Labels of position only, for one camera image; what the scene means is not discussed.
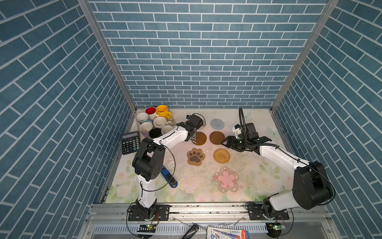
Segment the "glossy brown scratched coaster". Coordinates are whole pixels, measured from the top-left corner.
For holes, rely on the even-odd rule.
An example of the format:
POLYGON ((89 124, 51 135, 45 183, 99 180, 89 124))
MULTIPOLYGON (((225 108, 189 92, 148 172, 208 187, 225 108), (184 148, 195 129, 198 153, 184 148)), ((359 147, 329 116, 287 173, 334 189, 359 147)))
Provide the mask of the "glossy brown scratched coaster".
POLYGON ((196 139, 192 141, 195 145, 203 145, 207 141, 207 136, 203 132, 197 132, 196 139))

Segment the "light blue woven coaster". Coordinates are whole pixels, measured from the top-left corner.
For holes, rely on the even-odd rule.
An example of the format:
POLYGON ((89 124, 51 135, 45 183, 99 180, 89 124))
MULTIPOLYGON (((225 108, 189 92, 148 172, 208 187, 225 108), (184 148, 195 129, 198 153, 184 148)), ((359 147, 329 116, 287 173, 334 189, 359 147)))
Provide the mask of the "light blue woven coaster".
POLYGON ((213 129, 221 130, 221 129, 224 128, 225 123, 224 123, 224 121, 221 120, 221 119, 213 119, 213 120, 211 120, 211 122, 210 122, 210 126, 211 126, 213 129))

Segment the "dark brown wooden coaster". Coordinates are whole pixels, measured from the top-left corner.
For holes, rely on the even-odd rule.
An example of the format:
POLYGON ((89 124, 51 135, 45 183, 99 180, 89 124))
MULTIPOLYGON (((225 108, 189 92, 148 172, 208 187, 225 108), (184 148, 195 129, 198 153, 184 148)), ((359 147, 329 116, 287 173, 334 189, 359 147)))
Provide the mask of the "dark brown wooden coaster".
POLYGON ((225 140, 225 135, 220 131, 214 131, 210 134, 210 141, 215 145, 221 145, 225 140))

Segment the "rattan round coaster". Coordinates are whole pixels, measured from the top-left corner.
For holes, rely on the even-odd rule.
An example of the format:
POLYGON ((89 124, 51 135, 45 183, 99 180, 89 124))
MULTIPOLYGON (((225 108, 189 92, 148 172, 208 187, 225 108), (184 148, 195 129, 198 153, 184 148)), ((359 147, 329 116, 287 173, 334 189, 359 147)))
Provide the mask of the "rattan round coaster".
POLYGON ((226 149, 219 148, 214 151, 213 158, 216 162, 225 164, 230 161, 230 153, 226 149))

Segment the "yellow mug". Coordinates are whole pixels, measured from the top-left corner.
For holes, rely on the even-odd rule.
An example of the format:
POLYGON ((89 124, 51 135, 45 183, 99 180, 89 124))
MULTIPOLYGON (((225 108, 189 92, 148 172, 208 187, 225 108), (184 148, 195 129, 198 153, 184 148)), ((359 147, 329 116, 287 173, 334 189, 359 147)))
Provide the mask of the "yellow mug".
POLYGON ((166 119, 171 119, 172 118, 172 113, 169 111, 168 107, 165 105, 159 105, 156 108, 156 115, 158 117, 164 117, 166 119))

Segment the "cork paw coaster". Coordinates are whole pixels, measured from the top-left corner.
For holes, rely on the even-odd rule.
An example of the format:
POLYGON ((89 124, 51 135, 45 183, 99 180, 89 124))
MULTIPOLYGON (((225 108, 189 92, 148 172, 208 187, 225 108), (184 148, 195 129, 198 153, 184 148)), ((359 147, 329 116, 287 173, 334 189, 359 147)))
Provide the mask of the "cork paw coaster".
POLYGON ((202 161, 205 159, 206 155, 201 149, 193 148, 187 152, 188 164, 193 166, 201 166, 202 161))

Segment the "beige tray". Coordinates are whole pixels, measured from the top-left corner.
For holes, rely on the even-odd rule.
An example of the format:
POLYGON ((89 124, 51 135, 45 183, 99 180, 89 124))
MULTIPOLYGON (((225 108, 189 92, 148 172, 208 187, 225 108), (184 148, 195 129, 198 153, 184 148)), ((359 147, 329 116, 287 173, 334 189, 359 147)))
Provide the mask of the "beige tray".
POLYGON ((142 139, 164 136, 175 128, 175 120, 169 108, 165 105, 150 106, 135 116, 138 131, 142 139))

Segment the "pink flower coaster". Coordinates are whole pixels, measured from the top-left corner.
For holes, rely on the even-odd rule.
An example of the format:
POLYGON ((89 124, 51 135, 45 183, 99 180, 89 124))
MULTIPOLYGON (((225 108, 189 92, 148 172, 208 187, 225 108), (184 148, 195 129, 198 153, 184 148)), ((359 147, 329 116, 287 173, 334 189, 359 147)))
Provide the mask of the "pink flower coaster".
POLYGON ((213 175, 213 180, 217 184, 218 191, 221 193, 237 192, 239 189, 239 179, 238 173, 226 166, 222 167, 219 172, 213 175))

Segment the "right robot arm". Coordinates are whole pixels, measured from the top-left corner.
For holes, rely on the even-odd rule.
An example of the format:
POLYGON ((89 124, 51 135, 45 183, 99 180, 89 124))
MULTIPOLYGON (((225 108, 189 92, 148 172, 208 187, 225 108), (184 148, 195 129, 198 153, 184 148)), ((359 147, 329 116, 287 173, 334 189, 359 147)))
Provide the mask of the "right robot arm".
POLYGON ((263 200, 264 213, 271 215, 297 207, 309 210, 330 203, 336 196, 334 186, 320 162, 301 159, 273 143, 270 138, 260 137, 253 123, 237 124, 233 132, 234 136, 223 140, 223 146, 237 152, 255 152, 292 175, 292 189, 263 200))

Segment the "black mug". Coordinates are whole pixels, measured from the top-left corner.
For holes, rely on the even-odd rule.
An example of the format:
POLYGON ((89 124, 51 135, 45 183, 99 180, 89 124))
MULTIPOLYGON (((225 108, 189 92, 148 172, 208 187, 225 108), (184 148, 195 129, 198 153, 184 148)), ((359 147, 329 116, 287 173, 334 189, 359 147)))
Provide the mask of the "black mug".
POLYGON ((151 139, 158 138, 162 136, 162 130, 160 128, 153 128, 149 131, 149 137, 151 139))

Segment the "red interior mug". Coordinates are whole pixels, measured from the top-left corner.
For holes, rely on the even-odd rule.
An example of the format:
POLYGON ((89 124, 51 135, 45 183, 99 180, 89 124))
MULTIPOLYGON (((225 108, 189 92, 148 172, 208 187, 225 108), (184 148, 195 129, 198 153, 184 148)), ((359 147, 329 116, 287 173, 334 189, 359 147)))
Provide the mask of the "red interior mug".
POLYGON ((148 115, 149 120, 154 121, 157 118, 156 108, 155 107, 148 107, 145 110, 145 113, 148 115))

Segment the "white mug lavender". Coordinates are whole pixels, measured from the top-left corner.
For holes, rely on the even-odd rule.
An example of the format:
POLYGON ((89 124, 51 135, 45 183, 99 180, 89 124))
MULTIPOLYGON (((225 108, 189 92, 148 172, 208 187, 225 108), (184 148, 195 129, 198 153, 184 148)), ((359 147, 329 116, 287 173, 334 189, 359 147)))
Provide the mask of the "white mug lavender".
POLYGON ((151 122, 145 122, 140 125, 139 130, 144 137, 149 137, 149 131, 153 128, 153 124, 151 122))

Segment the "black calculator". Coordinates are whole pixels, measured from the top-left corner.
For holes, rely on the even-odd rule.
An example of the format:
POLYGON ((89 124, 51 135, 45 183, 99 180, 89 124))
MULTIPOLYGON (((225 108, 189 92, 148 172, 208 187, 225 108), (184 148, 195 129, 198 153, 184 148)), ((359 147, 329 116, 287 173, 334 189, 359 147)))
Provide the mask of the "black calculator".
POLYGON ((121 150, 123 155, 135 153, 140 147, 138 131, 132 131, 121 136, 121 150))

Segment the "circuit board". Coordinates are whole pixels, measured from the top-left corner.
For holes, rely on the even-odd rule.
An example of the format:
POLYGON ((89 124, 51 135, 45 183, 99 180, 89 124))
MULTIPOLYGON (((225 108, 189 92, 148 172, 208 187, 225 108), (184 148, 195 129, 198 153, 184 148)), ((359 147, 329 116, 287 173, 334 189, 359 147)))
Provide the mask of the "circuit board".
POLYGON ((156 232, 156 225, 141 224, 137 229, 138 234, 154 234, 156 232))
POLYGON ((270 231, 282 231, 285 229, 285 226, 280 223, 268 223, 267 224, 268 232, 270 231))

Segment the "left circuit board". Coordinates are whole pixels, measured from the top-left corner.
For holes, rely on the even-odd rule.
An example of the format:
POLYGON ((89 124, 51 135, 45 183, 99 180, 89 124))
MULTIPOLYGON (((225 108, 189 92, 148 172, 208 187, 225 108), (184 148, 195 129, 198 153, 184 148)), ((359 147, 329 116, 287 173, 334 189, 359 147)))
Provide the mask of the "left circuit board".
POLYGON ((156 225, 141 224, 137 229, 138 234, 154 234, 156 232, 156 225))

